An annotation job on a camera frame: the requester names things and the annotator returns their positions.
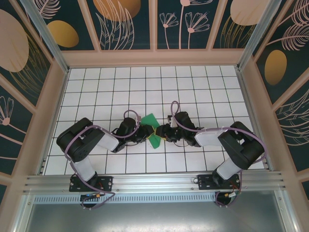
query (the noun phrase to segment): gray floor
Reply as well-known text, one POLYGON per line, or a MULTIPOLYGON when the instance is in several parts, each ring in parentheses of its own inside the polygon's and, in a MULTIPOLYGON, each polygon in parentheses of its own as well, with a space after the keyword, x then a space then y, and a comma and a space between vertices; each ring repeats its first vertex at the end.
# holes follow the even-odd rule
POLYGON ((35 205, 27 232, 282 232, 272 192, 244 192, 230 208, 204 203, 35 205))

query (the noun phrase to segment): leaf illustration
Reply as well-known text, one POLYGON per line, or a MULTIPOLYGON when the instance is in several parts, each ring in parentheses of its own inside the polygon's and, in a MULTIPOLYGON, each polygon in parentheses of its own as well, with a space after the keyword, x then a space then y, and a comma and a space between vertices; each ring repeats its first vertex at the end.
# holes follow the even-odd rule
POLYGON ((59 0, 34 0, 42 18, 52 19, 60 9, 59 0))
POLYGON ((309 0, 297 0, 291 17, 293 22, 299 26, 307 24, 309 22, 309 0))
POLYGON ((100 35, 100 45, 103 47, 104 50, 109 50, 109 48, 111 47, 111 36, 110 36, 110 33, 106 27, 106 19, 105 18, 101 18, 100 15, 98 15, 96 13, 98 19, 99 19, 99 22, 100 22, 100 25, 101 25, 101 35, 100 35))
POLYGON ((104 3, 98 0, 97 3, 100 10, 106 16, 106 18, 102 18, 100 15, 96 14, 101 25, 99 42, 102 49, 131 49, 134 43, 134 26, 129 11, 123 9, 120 2, 118 2, 118 8, 115 7, 111 0, 106 0, 104 3))
POLYGON ((296 101, 280 107, 277 118, 288 145, 309 143, 309 90, 296 101))
POLYGON ((282 37, 282 46, 285 50, 299 51, 309 41, 309 24, 290 26, 282 37))

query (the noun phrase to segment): white grid mat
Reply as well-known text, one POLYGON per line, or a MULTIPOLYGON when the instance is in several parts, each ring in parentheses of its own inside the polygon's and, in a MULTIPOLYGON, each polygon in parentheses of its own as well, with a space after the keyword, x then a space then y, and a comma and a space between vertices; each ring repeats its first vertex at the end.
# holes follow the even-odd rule
MULTIPOLYGON (((153 113, 162 125, 174 100, 195 126, 241 121, 252 130, 233 66, 72 69, 43 174, 73 174, 56 138, 83 117, 112 131, 119 127, 124 111, 132 109, 142 117, 153 113)), ((98 146, 90 153, 98 174, 212 171, 227 157, 221 147, 177 147, 163 140, 157 149, 147 141, 116 154, 98 146)), ((251 168, 264 166, 260 162, 251 168)))

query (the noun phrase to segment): black grid line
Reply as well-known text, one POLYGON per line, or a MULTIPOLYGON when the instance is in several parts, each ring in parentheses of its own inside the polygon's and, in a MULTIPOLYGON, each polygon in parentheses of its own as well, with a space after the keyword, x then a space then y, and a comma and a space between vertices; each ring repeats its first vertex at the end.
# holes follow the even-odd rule
MULTIPOLYGON (((145 67, 145 116, 147 116, 147 79, 146 79, 146 67, 145 67)), ((147 173, 147 144, 145 142, 145 173, 147 173)))
MULTIPOLYGON (((192 85, 193 85, 193 91, 194 91, 195 104, 196 104, 196 108, 197 108, 197 97, 196 97, 196 94, 195 94, 193 78, 192 78, 192 85)), ((201 127, 201 123, 200 123, 199 115, 198 115, 198 108, 197 108, 197 119, 198 119, 198 126, 201 127)), ((204 147, 203 147, 203 155, 204 155, 204 161, 205 161, 205 168, 206 168, 206 171, 207 171, 207 165, 206 165, 206 158, 205 158, 205 149, 204 149, 204 147)))
MULTIPOLYGON (((178 80, 177 80, 177 69, 176 69, 176 66, 175 66, 175 73, 176 73, 176 84, 177 84, 177 93, 178 93, 178 101, 180 102, 180 96, 179 96, 179 86, 178 86, 178 80)), ((185 163, 185 171, 187 171, 187 160, 186 160, 186 157, 185 157, 185 149, 184 149, 184 139, 183 139, 183 154, 184 154, 184 163, 185 163)))
MULTIPOLYGON (((114 91, 112 92, 112 102, 114 99, 114 91)), ((111 120, 112 120, 112 107, 111 107, 111 115, 110 115, 110 127, 109 127, 109 131, 111 131, 111 120)), ((106 162, 105 162, 105 173, 106 173, 106 169, 107 169, 107 161, 108 161, 108 152, 106 153, 106 162)))
POLYGON ((227 94, 227 90, 226 90, 226 89, 225 89, 225 91, 226 91, 226 95, 227 95, 227 99, 228 99, 228 105, 230 106, 231 114, 232 114, 232 116, 233 116, 233 121, 235 122, 234 114, 233 114, 233 111, 232 111, 232 106, 231 106, 231 103, 230 103, 230 98, 229 98, 229 96, 228 96, 228 94, 227 94))
MULTIPOLYGON (((196 88, 195 90, 210 90, 211 88, 196 88)), ((213 90, 225 90, 225 89, 240 89, 240 88, 214 88, 213 90)), ((173 90, 176 90, 176 89, 163 89, 163 91, 173 91, 173 90)), ((188 89, 180 89, 180 90, 193 90, 193 88, 188 88, 188 89)), ((131 92, 139 92, 141 90, 130 90, 131 92)), ((149 92, 151 91, 160 91, 159 89, 149 89, 147 90, 149 92)), ((97 91, 98 93, 101 93, 101 92, 129 92, 129 90, 115 90, 115 91, 97 91)), ((82 93, 96 93, 96 91, 82 91, 82 93)))
POLYGON ((213 104, 213 99, 212 99, 212 94, 211 94, 211 101, 212 101, 212 107, 213 107, 213 111, 214 111, 214 116, 215 116, 215 118, 216 118, 216 124, 217 124, 217 127, 219 127, 218 126, 218 121, 217 121, 217 115, 216 115, 216 111, 215 111, 215 109, 214 109, 214 104, 213 104))
MULTIPOLYGON (((162 97, 162 117, 164 118, 164 105, 163 105, 163 86, 162 86, 162 70, 160 67, 160 77, 161 77, 161 97, 162 97)), ((165 141, 162 141, 164 143, 164 154, 165 154, 165 172, 168 171, 167 163, 166 163, 166 147, 165 147, 165 141)))
MULTIPOLYGON (((201 89, 199 89, 198 87, 195 87, 194 86, 194 80, 193 80, 193 75, 192 75, 192 68, 191 68, 191 66, 189 66, 189 68, 190 68, 190 72, 191 72, 191 76, 190 75, 187 75, 187 76, 181 76, 181 77, 178 77, 178 75, 180 75, 179 73, 177 73, 177 68, 176 68, 176 66, 172 66, 174 69, 175 69, 175 76, 170 76, 170 77, 168 77, 168 78, 176 78, 176 84, 177 84, 177 89, 175 88, 175 89, 173 89, 173 91, 177 91, 177 94, 178 94, 178 98, 179 98, 179 101, 180 101, 180 94, 181 94, 181 92, 180 92, 180 86, 179 85, 181 85, 181 83, 178 81, 178 80, 181 80, 181 78, 191 78, 191 81, 192 81, 192 87, 185 87, 185 88, 187 88, 187 89, 181 89, 181 90, 189 90, 189 91, 193 91, 193 94, 194 94, 194 101, 192 101, 192 102, 186 102, 186 103, 183 103, 183 104, 185 104, 185 105, 188 105, 189 107, 190 107, 190 105, 191 104, 194 104, 195 105, 195 108, 196 108, 196 111, 197 111, 197 115, 195 116, 195 117, 191 117, 192 119, 197 119, 197 121, 198 121, 198 124, 199 124, 199 126, 202 126, 201 125, 201 119, 203 119, 203 118, 215 118, 215 120, 216 120, 216 124, 217 124, 217 126, 218 126, 218 119, 219 118, 231 118, 233 121, 235 121, 235 119, 234 119, 234 114, 233 114, 233 111, 232 111, 232 109, 231 109, 231 102, 237 102, 237 103, 240 103, 240 102, 245 102, 245 100, 244 101, 231 101, 230 100, 230 98, 229 98, 229 96, 228 96, 228 93, 227 93, 227 91, 228 91, 228 89, 240 89, 240 91, 241 91, 241 87, 238 87, 238 88, 226 88, 226 84, 225 84, 225 81, 223 80, 223 82, 224 82, 224 87, 225 88, 216 88, 215 90, 219 90, 219 89, 221 89, 221 90, 225 90, 225 92, 226 92, 226 95, 227 95, 227 99, 228 99, 228 101, 226 101, 226 102, 223 102, 223 101, 219 101, 219 102, 217 102, 217 103, 228 103, 229 104, 229 106, 230 106, 230 110, 231 110, 231 113, 232 113, 232 115, 231 116, 220 116, 220 117, 218 117, 217 116, 217 114, 216 114, 216 111, 215 111, 215 108, 214 108, 214 104, 215 104, 215 102, 213 102, 213 95, 212 95, 212 93, 211 93, 211 90, 214 90, 213 88, 211 88, 210 87, 210 84, 209 84, 209 80, 208 80, 208 74, 207 74, 207 69, 206 69, 206 66, 202 66, 202 67, 204 67, 204 69, 205 69, 205 73, 206 73, 206 75, 205 76, 198 76, 198 77, 195 77, 195 78, 206 78, 207 79, 207 83, 208 83, 208 87, 207 88, 205 88, 205 87, 203 87, 203 88, 201 88, 201 89), (211 102, 199 102, 199 104, 205 104, 205 103, 207 103, 207 104, 210 104, 210 103, 212 103, 212 106, 213 106, 213 111, 214 111, 214 116, 209 116, 209 117, 200 117, 200 115, 199 115, 199 112, 198 112, 198 103, 197 103, 197 93, 196 93, 196 90, 209 90, 209 92, 210 92, 210 94, 211 94, 211 102)), ((161 67, 159 66, 159 68, 160 68, 160 76, 159 77, 154 77, 154 78, 151 78, 151 79, 159 79, 160 81, 161 81, 161 89, 153 89, 153 90, 147 90, 147 80, 149 80, 150 78, 147 78, 147 69, 145 68, 145 77, 142 77, 142 78, 134 78, 134 79, 136 79, 137 80, 137 82, 138 82, 138 80, 140 79, 140 80, 144 80, 145 81, 145 90, 143 91, 143 90, 131 90, 131 79, 132 79, 132 69, 131 69, 131 67, 130 67, 130 77, 129 78, 117 78, 117 80, 127 80, 127 79, 129 79, 129 90, 121 90, 121 91, 115 91, 115 80, 116 80, 116 78, 115 78, 115 75, 116 75, 116 71, 117 71, 117 68, 115 68, 114 69, 114 78, 104 78, 104 79, 100 79, 100 76, 101 76, 101 74, 102 74, 102 72, 103 72, 103 70, 102 69, 100 69, 100 71, 99 71, 99 79, 87 79, 87 81, 88 80, 96 80, 96 81, 98 81, 98 86, 97 86, 97 90, 96 91, 91 91, 91 92, 93 92, 93 93, 96 93, 96 95, 95 95, 95 97, 94 97, 94 94, 93 94, 93 96, 92 96, 92 101, 93 100, 95 100, 95 102, 94 103, 89 103, 88 105, 85 105, 85 106, 94 106, 94 111, 93 111, 93 116, 92 116, 92 120, 94 120, 94 118, 95 118, 95 111, 96 111, 96 107, 97 106, 108 106, 108 107, 111 107, 111 112, 110 112, 110 115, 109 115, 109 119, 99 119, 99 120, 96 120, 96 121, 98 121, 98 122, 109 122, 109 131, 111 130, 111 127, 112 127, 112 121, 119 121, 119 123, 122 121, 122 120, 120 120, 120 119, 117 119, 117 120, 112 120, 112 112, 113 112, 113 106, 128 106, 128 108, 130 109, 130 107, 131 106, 145 106, 145 115, 147 115, 147 113, 148 113, 148 111, 147 111, 147 106, 148 105, 160 105, 161 104, 161 106, 162 106, 162 117, 160 117, 160 118, 156 118, 157 120, 166 120, 165 118, 164 118, 164 108, 166 108, 166 106, 168 105, 168 106, 170 106, 170 103, 164 103, 164 101, 163 101, 163 91, 172 91, 172 89, 171 90, 168 90, 168 89, 164 89, 163 90, 163 83, 162 83, 162 80, 165 78, 163 78, 162 77, 162 69, 161 69, 161 67), (113 87, 109 90, 109 91, 99 91, 99 82, 100 81, 102 81, 102 80, 114 80, 114 82, 113 82, 113 87), (143 103, 143 104, 140 104, 140 103, 138 103, 138 104, 132 104, 133 102, 134 102, 134 99, 132 100, 132 101, 130 101, 130 96, 131 96, 131 92, 141 92, 141 91, 143 91, 144 93, 145 93, 145 103, 143 103), (151 92, 151 91, 161 91, 161 102, 157 102, 157 103, 147 103, 147 92, 151 92), (107 104, 104 104, 105 102, 100 102, 99 104, 97 104, 97 101, 98 101, 98 96, 99 96, 99 93, 100 92, 106 92, 106 93, 111 93, 111 94, 108 94, 108 95, 111 95, 112 96, 112 103, 110 104, 109 102, 106 102, 107 104), (128 101, 128 104, 115 104, 115 102, 114 102, 114 93, 115 92, 128 92, 128 97, 129 97, 129 101, 128 101)), ((221 69, 221 67, 220 67, 220 71, 221 71, 221 76, 209 76, 209 77, 221 77, 222 79, 223 79, 223 75, 222 75, 222 69, 221 69)), ((67 81, 67 83, 66 83, 66 89, 65 89, 65 94, 67 93, 67 89, 68 89, 68 84, 69 84, 69 82, 73 82, 73 81, 82 81, 82 87, 81 87, 81 91, 80 92, 69 92, 69 93, 78 93, 79 94, 79 102, 78 102, 78 104, 77 105, 75 105, 75 106, 73 106, 73 105, 68 105, 68 106, 62 106, 63 105, 63 102, 64 102, 64 97, 62 98, 62 105, 61 105, 61 109, 60 109, 60 111, 59 111, 59 115, 58 115, 58 117, 57 117, 57 122, 56 122, 56 126, 55 126, 55 130, 54 130, 54 133, 53 133, 53 139, 52 139, 52 141, 54 141, 54 139, 56 139, 56 129, 57 129, 57 127, 58 127, 58 124, 59 124, 59 122, 72 122, 72 123, 74 123, 74 122, 76 122, 76 120, 77 120, 77 115, 78 115, 78 110, 80 109, 80 107, 82 107, 83 105, 81 105, 81 97, 82 97, 82 93, 90 93, 89 91, 83 91, 83 87, 84 87, 84 81, 85 81, 85 74, 86 74, 86 69, 84 69, 84 78, 83 79, 80 79, 80 80, 68 80, 67 81), (72 119, 72 120, 59 120, 59 117, 60 117, 60 113, 61 113, 61 110, 63 110, 63 107, 75 107, 75 108, 77 108, 77 110, 76 110, 76 114, 75 114, 75 120, 74 119, 72 119)), ((250 117, 249 116, 239 116, 239 117, 243 117, 243 118, 249 118, 249 121, 250 121, 250 117)), ((158 152, 156 152, 156 151, 153 151, 153 150, 151 150, 151 151, 147 151, 147 144, 145 143, 145 152, 137 152, 136 154, 144 154, 145 155, 145 173, 147 173, 147 154, 159 154, 159 153, 163 153, 164 152, 164 154, 165 154, 165 172, 167 172, 167 154, 168 153, 181 153, 181 152, 179 152, 179 151, 172 151, 172 150, 170 150, 169 149, 169 152, 167 152, 167 149, 166 149, 166 144, 165 144, 165 141, 161 141, 161 142, 163 142, 164 143, 164 151, 158 151, 158 152)), ((47 161, 46 161, 46 167, 47 167, 47 165, 48 165, 48 160, 49 160, 49 157, 50 157, 50 155, 51 155, 51 150, 52 150, 52 145, 53 144, 51 144, 50 145, 50 150, 49 150, 49 156, 47 157, 48 159, 47 159, 47 161)), ((207 162, 206 162, 206 154, 208 153, 208 152, 221 152, 222 153, 222 155, 223 155, 223 157, 224 157, 224 154, 223 154, 223 150, 221 149, 221 150, 214 150, 214 151, 211 151, 211 150, 205 150, 204 148, 203 148, 203 150, 200 150, 200 151, 194 151, 194 150, 190 150, 190 151, 186 151, 186 149, 185 149, 185 147, 183 148, 183 153, 184 153, 184 161, 185 161, 185 168, 186 168, 186 171, 188 171, 187 170, 187 155, 186 154, 190 154, 190 153, 203 153, 204 154, 204 161, 205 161, 205 166, 206 166, 206 170, 207 170, 207 162)), ((128 150, 127 150, 127 148, 126 148, 126 152, 119 152, 119 153, 117 153, 117 154, 114 154, 114 153, 112 153, 113 155, 126 155, 126 160, 125 160, 125 170, 124 170, 124 173, 127 173, 127 155, 133 155, 133 154, 130 154, 130 153, 128 153, 128 150)), ((106 173, 106 171, 107 171, 107 165, 108 165, 108 155, 111 155, 111 153, 109 152, 106 152, 106 154, 91 154, 90 156, 93 156, 93 155, 106 155, 106 162, 105 162, 105 173, 106 173)))
POLYGON ((129 79, 129 101, 128 101, 128 106, 127 106, 127 109, 129 110, 130 109, 130 90, 131 90, 131 67, 130 67, 130 75, 129 75, 130 79, 129 79))

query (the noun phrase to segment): green object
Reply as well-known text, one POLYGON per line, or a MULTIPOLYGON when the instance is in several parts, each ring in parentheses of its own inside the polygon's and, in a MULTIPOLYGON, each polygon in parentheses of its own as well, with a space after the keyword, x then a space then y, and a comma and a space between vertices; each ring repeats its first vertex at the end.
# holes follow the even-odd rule
MULTIPOLYGON (((158 126, 160 126, 160 124, 158 123, 158 121, 156 120, 154 114, 149 114, 145 117, 143 117, 141 119, 140 122, 141 125, 150 125, 152 126, 154 129, 157 128, 158 126)), ((152 134, 149 137, 149 142, 151 143, 151 145, 153 146, 154 149, 158 148, 160 146, 160 142, 161 142, 161 138, 155 134, 152 134)))

